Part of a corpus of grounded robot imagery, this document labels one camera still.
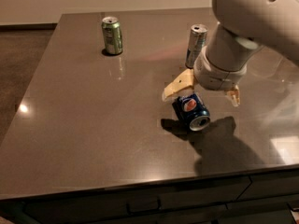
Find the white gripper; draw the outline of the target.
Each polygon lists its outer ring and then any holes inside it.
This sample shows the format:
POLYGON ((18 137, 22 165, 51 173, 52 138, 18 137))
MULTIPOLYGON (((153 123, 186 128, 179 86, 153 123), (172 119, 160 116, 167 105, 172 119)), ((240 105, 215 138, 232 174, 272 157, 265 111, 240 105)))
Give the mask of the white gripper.
POLYGON ((240 79, 247 73, 244 65, 239 71, 225 71, 217 68, 206 56, 203 47, 192 69, 186 69, 169 83, 162 93, 162 100, 178 94, 180 91, 193 90, 195 80, 201 87, 210 91, 227 91, 226 98, 234 107, 240 106, 240 90, 237 86, 240 79))

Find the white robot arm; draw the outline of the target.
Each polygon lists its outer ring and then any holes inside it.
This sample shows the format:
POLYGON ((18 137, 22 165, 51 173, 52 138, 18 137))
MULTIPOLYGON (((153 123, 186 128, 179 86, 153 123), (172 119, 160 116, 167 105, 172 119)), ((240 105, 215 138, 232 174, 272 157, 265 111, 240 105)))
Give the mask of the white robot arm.
POLYGON ((218 21, 213 36, 193 68, 164 88, 164 99, 200 84, 240 105, 238 83, 262 47, 299 64, 299 0, 212 0, 212 9, 218 21))

